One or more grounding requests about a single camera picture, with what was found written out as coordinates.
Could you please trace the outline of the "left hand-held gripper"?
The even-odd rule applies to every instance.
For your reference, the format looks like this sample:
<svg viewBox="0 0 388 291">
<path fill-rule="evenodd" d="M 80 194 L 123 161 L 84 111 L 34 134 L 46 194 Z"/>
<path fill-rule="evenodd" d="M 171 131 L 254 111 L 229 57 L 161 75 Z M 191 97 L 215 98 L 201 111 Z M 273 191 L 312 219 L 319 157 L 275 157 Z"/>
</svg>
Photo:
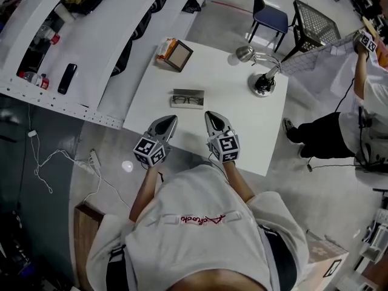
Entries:
<svg viewBox="0 0 388 291">
<path fill-rule="evenodd" d="M 169 140 L 177 124 L 176 115 L 163 116 L 153 121 L 133 148 L 136 159 L 149 167 L 163 162 L 170 153 Z"/>
</svg>

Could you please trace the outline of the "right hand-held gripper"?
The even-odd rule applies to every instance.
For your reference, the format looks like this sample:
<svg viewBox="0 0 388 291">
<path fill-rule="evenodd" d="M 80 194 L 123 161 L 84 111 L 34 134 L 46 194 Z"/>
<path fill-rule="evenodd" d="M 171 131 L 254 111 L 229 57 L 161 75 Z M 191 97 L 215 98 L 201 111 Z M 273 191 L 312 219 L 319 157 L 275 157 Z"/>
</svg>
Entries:
<svg viewBox="0 0 388 291">
<path fill-rule="evenodd" d="M 238 135 L 232 129 L 230 121 L 219 113 L 206 111 L 204 114 L 207 133 L 210 136 L 207 145 L 220 163 L 236 161 L 240 153 Z"/>
</svg>

